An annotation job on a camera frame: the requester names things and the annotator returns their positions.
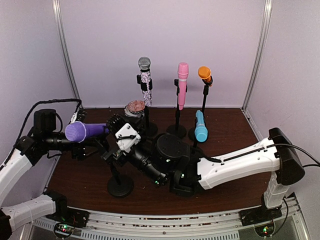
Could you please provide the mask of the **purple microphone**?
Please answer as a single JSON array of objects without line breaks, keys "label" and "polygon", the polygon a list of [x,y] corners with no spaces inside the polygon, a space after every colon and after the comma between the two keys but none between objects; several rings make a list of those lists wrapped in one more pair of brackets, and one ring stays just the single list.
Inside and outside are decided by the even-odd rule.
[{"label": "purple microphone", "polygon": [[81,121],[68,124],[64,132],[67,140],[76,143],[108,133],[109,128],[105,123],[83,123]]}]

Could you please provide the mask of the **purple microphone's black stand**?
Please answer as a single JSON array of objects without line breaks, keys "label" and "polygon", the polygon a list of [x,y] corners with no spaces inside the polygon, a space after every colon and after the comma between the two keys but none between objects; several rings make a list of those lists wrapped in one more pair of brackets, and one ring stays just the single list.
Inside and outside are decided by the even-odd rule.
[{"label": "purple microphone's black stand", "polygon": [[109,164],[112,177],[107,182],[107,191],[114,198],[125,198],[134,189],[134,181],[127,175],[120,174],[114,163]]}]

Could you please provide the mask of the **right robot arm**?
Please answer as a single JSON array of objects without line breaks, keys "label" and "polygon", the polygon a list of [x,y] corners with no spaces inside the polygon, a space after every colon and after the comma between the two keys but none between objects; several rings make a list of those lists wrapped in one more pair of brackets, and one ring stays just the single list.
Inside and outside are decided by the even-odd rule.
[{"label": "right robot arm", "polygon": [[276,212],[290,186],[306,173],[296,148],[279,128],[271,129],[269,137],[254,145],[214,157],[206,156],[201,149],[170,133],[158,135],[147,147],[130,125],[116,134],[116,143],[116,149],[102,155],[108,164],[131,163],[156,186],[169,184],[172,193],[184,197],[226,182],[270,172],[262,206],[256,210],[261,221],[268,220]]}]

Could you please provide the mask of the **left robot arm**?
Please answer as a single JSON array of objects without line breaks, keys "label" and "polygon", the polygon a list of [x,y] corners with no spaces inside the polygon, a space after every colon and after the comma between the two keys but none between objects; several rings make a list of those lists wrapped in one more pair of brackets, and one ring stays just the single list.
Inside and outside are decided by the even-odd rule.
[{"label": "left robot arm", "polygon": [[[60,116],[55,109],[40,109],[33,115],[33,127],[19,137],[13,151],[0,166],[0,200],[3,202],[18,180],[50,151],[71,151],[74,158],[83,160],[87,146],[102,144],[109,133],[104,123],[85,124],[74,121],[66,132],[57,131],[56,120]],[[43,216],[53,216],[57,221],[76,222],[67,198],[55,191],[45,191],[39,197],[9,207],[0,207],[0,238],[7,240],[21,226]]]}]

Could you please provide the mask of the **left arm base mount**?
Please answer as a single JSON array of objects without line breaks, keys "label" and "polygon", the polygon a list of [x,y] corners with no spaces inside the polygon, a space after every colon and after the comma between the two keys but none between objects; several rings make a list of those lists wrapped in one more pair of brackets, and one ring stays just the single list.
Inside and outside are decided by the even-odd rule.
[{"label": "left arm base mount", "polygon": [[53,233],[57,238],[69,238],[76,229],[82,229],[87,226],[90,213],[85,210],[69,208],[67,215],[62,216],[58,213],[46,215],[47,219],[53,220],[56,223],[53,227]]}]

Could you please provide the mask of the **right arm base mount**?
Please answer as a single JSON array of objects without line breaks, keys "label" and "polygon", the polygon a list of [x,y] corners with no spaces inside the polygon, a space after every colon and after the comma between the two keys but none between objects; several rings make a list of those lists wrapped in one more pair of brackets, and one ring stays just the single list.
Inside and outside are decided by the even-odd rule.
[{"label": "right arm base mount", "polygon": [[276,232],[274,220],[282,217],[280,208],[267,209],[262,206],[241,210],[239,212],[242,226],[254,226],[259,237],[271,237]]}]

